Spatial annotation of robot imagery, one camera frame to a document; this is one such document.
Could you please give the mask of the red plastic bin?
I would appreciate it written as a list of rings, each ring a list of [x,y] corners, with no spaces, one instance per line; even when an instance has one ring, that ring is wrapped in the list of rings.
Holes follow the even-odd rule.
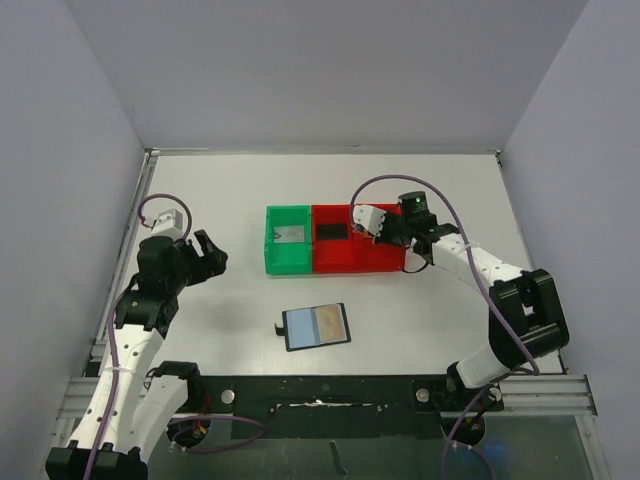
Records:
[[[353,229],[353,270],[356,273],[401,271],[405,266],[403,247],[375,244],[373,237],[364,238]]]
[[[352,243],[352,226],[349,207],[341,204],[314,204],[312,214],[312,270],[315,274],[354,273],[355,255]],[[347,240],[318,241],[317,224],[346,224]]]

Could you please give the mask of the green plastic bin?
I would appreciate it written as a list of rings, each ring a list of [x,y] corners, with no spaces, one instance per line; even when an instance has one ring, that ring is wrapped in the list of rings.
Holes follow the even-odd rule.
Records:
[[[271,205],[266,208],[264,264],[269,275],[312,272],[310,205]]]

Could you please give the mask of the black leather card holder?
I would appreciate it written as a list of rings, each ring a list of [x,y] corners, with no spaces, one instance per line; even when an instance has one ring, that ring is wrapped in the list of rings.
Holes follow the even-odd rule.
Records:
[[[274,331],[278,337],[284,339],[285,348],[288,352],[345,344],[351,341],[351,332],[349,329],[345,305],[343,303],[325,305],[333,304],[339,305],[342,309],[346,338],[336,343],[320,342],[315,309],[324,305],[287,310],[282,312],[282,322],[280,325],[274,325]]]

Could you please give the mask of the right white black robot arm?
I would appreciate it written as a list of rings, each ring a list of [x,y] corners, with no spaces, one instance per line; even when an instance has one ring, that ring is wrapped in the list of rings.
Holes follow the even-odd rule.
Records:
[[[401,195],[398,207],[394,213],[357,205],[352,222],[375,243],[409,249],[427,266],[457,277],[488,306],[487,340],[448,368],[452,388],[478,390],[515,372],[540,374],[538,360],[569,342],[552,275],[511,265],[475,245],[455,210],[451,223],[439,222],[423,191]]]

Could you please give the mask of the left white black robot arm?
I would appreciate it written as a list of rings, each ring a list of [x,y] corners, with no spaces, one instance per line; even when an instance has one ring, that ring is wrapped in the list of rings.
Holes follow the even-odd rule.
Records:
[[[92,398],[66,445],[50,450],[51,479],[145,479],[148,460],[172,416],[204,403],[198,366],[164,361],[148,391],[151,363],[187,287],[222,275],[228,255],[198,230],[193,240],[154,235],[107,323],[108,354]]]

